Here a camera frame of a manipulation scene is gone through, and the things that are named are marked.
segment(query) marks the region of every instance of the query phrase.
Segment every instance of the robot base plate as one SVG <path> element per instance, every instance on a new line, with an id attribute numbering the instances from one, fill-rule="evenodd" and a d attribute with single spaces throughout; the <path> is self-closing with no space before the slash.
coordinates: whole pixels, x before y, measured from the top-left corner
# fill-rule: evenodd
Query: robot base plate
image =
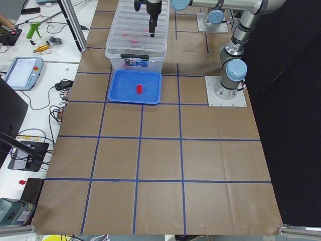
<path id="1" fill-rule="evenodd" d="M 214 86 L 220 80 L 220 76 L 205 76 L 206 93 L 209 106 L 247 107 L 243 90 L 238 91 L 233 99 L 225 100 L 218 97 L 214 92 Z"/>
<path id="2" fill-rule="evenodd" d="M 199 33 L 213 33 L 213 34 L 227 34 L 227 33 L 229 33 L 226 23 L 212 24 L 212 26 L 210 28 L 205 26 L 204 25 L 204 18 L 206 17 L 206 15 L 207 14 L 196 14 Z"/>

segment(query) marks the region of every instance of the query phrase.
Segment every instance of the computer monitor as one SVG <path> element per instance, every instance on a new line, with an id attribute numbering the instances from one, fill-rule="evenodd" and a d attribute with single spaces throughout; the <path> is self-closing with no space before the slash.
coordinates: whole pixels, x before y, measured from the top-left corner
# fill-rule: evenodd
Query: computer monitor
<path id="1" fill-rule="evenodd" d="M 25 168 L 19 170 L 36 172 L 40 169 L 49 144 L 16 140 L 27 110 L 28 104 L 0 77 L 0 168 L 14 147 L 28 157 Z M 12 158 L 9 169 L 15 169 L 15 161 Z"/>

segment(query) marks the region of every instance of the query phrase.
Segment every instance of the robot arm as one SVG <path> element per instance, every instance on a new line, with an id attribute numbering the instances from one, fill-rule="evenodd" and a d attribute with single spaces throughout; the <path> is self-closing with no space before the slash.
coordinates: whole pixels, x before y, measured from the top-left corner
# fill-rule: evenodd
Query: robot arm
<path id="1" fill-rule="evenodd" d="M 152 38 L 155 37 L 155 27 L 157 27 L 157 19 L 162 12 L 162 0 L 135 0 L 134 8 L 138 12 L 140 5 L 146 5 L 146 11 L 150 15 L 149 19 L 149 32 Z"/>
<path id="2" fill-rule="evenodd" d="M 212 8 L 214 10 L 229 9 L 243 11 L 238 25 L 233 28 L 231 41 L 222 48 L 220 59 L 223 68 L 221 82 L 215 87 L 216 94 L 223 99 L 232 99 L 237 91 L 238 84 L 247 72 L 246 64 L 240 60 L 244 53 L 244 46 L 249 41 L 260 15 L 269 14 L 278 10 L 286 0 L 171 0 L 176 11 L 189 6 Z M 158 15 L 162 11 L 162 0 L 135 0 L 135 10 L 140 4 L 146 4 L 150 15 L 149 32 L 154 37 Z"/>

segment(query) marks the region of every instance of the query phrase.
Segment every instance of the red small object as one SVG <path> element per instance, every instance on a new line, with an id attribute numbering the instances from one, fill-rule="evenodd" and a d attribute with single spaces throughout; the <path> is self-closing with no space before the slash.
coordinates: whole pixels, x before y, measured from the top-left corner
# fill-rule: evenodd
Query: red small object
<path id="1" fill-rule="evenodd" d="M 141 94 L 142 93 L 142 85 L 141 84 L 137 85 L 136 91 L 137 91 L 137 94 Z"/>

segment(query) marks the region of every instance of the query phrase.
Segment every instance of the glue gun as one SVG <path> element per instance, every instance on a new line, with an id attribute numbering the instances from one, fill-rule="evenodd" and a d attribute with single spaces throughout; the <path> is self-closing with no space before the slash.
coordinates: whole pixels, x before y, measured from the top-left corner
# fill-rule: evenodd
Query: glue gun
<path id="1" fill-rule="evenodd" d="M 39 33 L 39 26 L 40 26 L 41 22 L 36 23 L 36 24 L 30 24 L 30 29 L 29 32 L 27 34 L 27 39 L 31 39 L 32 36 L 34 35 L 34 32 L 36 31 L 39 38 L 41 38 L 40 33 Z"/>

